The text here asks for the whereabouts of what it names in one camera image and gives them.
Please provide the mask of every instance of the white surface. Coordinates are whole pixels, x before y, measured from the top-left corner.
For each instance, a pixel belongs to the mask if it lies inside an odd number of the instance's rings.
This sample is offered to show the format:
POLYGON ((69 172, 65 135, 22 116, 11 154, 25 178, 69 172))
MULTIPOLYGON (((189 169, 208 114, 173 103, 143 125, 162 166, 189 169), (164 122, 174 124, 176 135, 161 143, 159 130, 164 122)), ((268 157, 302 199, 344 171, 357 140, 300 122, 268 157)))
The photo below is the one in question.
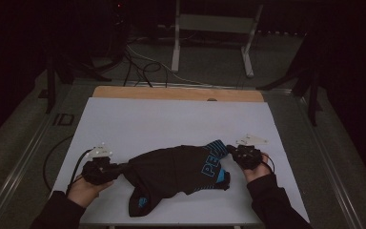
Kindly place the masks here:
MULTIPOLYGON (((80 155, 102 142, 113 151, 112 163, 123 163, 151 150, 178 145, 203 146, 217 139, 237 146, 236 140, 247 133, 269 140, 269 144, 257 148, 273 159, 278 185, 286 189, 292 206, 308 220, 267 103, 90 98, 53 189, 65 191, 80 155)), ((79 173, 86 161, 82 160, 79 173)), ((133 187, 120 176, 87 209, 81 223, 259 223, 239 167, 230 155, 221 164, 231 173, 230 189, 202 190, 188 196, 179 193, 163 199, 142 218, 129 217, 133 187)))

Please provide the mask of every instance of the floor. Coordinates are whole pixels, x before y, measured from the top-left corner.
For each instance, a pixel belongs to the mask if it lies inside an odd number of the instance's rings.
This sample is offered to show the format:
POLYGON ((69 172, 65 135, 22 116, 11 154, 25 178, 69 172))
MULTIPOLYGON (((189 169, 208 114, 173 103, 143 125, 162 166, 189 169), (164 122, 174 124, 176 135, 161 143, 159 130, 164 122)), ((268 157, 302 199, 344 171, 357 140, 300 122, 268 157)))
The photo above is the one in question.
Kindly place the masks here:
MULTIPOLYGON (((153 41, 135 35, 132 40, 136 41, 127 51, 141 69, 152 63, 145 75, 156 87, 238 90, 254 90, 283 76, 302 42, 295 36, 258 34, 250 53, 255 75, 251 79, 244 73, 239 51, 246 40, 243 35, 188 32, 187 39, 182 39, 179 73, 168 71, 173 53, 170 37, 153 41)), ((106 61, 96 59, 98 65, 106 61)), ((97 85, 122 85, 127 75, 127 86, 148 86, 142 71, 135 67, 129 71, 129 66, 124 59, 103 73, 112 79, 109 83, 82 74, 72 85, 58 83, 57 103, 51 114, 45 114, 46 99, 38 98, 46 87, 46 73, 36 79, 35 90, 0 129, 0 228, 27 228, 39 213, 86 101, 97 85), (74 120, 65 125, 55 121, 57 115, 73 116, 74 120)), ((320 111, 316 113, 317 127, 313 127, 305 115, 305 99, 291 95, 294 83, 263 92, 263 96, 271 107, 311 224, 316 229, 366 228, 366 169, 324 89, 319 89, 320 111)))

